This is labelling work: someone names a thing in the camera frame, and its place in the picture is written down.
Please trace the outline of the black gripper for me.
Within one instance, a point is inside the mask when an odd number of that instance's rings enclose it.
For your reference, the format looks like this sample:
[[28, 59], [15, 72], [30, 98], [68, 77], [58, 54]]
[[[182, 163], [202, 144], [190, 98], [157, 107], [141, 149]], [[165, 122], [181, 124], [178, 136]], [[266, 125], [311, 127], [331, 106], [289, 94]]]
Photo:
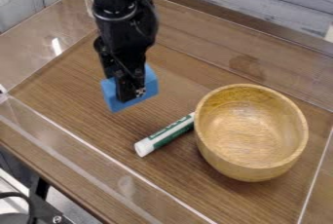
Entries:
[[93, 6], [99, 28], [94, 43], [106, 78], [115, 76], [117, 95], [122, 103], [146, 93], [146, 52], [155, 43], [159, 28], [153, 3], [137, 3], [126, 12]]

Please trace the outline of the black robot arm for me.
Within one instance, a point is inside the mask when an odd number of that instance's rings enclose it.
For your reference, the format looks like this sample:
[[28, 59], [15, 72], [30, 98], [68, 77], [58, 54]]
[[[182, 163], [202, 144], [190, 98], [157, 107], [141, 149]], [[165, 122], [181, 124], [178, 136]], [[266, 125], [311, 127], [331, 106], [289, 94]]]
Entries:
[[153, 0], [94, 0], [94, 42], [106, 77], [115, 80], [117, 99], [126, 103], [146, 92], [146, 53], [154, 46], [159, 20]]

